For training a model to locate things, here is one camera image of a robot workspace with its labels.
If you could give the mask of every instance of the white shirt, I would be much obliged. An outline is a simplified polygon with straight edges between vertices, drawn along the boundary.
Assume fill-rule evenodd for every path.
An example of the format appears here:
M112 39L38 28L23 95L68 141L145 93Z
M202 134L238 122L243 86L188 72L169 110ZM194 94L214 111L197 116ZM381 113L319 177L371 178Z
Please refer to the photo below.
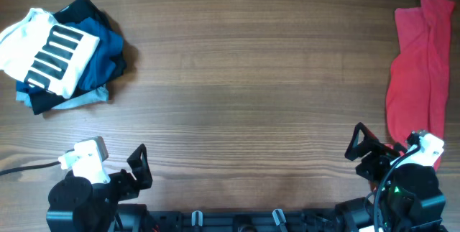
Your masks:
M99 38L30 9L0 34L0 70L12 78L70 98Z

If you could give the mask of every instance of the wooden table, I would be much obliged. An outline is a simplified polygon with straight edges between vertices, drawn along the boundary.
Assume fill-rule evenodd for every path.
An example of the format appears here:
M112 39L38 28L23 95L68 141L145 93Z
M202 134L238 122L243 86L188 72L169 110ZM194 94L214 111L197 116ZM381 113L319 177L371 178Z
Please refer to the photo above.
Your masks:
M0 29L30 7L73 0L0 0ZM91 0L126 40L110 103L41 116L0 75L0 170L55 161L101 135L110 172L147 145L150 210L332 207L369 192L344 158L362 121L382 141L394 11L417 0ZM446 154L438 177L450 231L460 227L460 13L452 19ZM0 231L47 231L59 167L0 177Z

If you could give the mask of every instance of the stack of folded clothes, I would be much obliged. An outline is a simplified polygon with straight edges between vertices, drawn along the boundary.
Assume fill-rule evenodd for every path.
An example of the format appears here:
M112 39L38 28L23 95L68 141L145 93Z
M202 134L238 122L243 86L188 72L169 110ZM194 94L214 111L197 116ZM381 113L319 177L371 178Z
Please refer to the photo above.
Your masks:
M34 114L107 101L123 75L123 39L90 0L51 14L30 9L0 34L0 69L17 80L17 101Z

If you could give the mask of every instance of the red cloth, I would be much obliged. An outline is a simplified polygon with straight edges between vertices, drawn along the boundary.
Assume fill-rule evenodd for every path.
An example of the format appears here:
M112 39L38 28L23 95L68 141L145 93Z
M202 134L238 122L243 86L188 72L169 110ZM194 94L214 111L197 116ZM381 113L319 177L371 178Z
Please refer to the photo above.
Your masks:
M449 94L450 0L420 0L420 8L396 9L401 53L391 65L387 125L405 146L412 131L425 129L443 138ZM435 163L438 169L439 159Z

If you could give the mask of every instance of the black stripe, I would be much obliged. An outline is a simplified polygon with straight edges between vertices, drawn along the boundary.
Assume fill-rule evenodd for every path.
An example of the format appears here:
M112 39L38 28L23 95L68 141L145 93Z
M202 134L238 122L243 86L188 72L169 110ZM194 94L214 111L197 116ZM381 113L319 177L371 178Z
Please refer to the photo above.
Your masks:
M65 27L61 27L58 25L55 25L51 27L50 30L50 36L54 35L53 32L58 32L60 34L64 34L65 36L71 37L75 40L81 41L81 38L83 38L83 35L81 33L77 33L75 31L72 31L70 29L67 29Z
M60 68L64 72L67 70L68 64L65 61L59 60L56 57L53 57L53 56L51 56L49 54L46 54L46 53L43 53L43 52L38 52L37 55L35 55L35 58L37 58L38 60L42 60L44 62L48 62L51 65L54 65L54 66Z
M36 69L36 70L39 70L41 72L43 72L44 74L48 74L54 78L57 78L58 80L62 80L63 79L63 76L65 74L65 71L59 71L59 70L56 70L54 68L51 68L50 66L46 65L46 64L43 64L41 62L38 62L38 61L34 61L34 64L32 64L32 68Z
M78 43L72 42L70 40L64 39L64 38L56 36L56 35L50 35L48 37L47 43L49 44L50 42L55 42L55 43L57 43L59 45L65 46L65 47L70 48L72 50L74 50L78 46Z
M37 84L29 82L29 79L33 79L33 80L37 81L38 83L43 84L45 86L44 89L46 89L46 90L50 87L50 82L51 81L48 78L46 78L46 77L44 77L44 76L42 76L42 75L40 75L40 74L38 74L38 73L36 73L36 72L34 72L32 70L29 70L27 72L26 78L24 79L24 83L30 84L30 85L37 85Z
M63 57L64 59L67 59L67 60L70 60L72 58L72 55L73 55L73 53L71 53L71 52L69 52L67 50L64 50L64 49L61 49L59 47L52 46L52 45L49 45L49 44L44 45L42 50L44 50L45 52L49 52L51 54Z

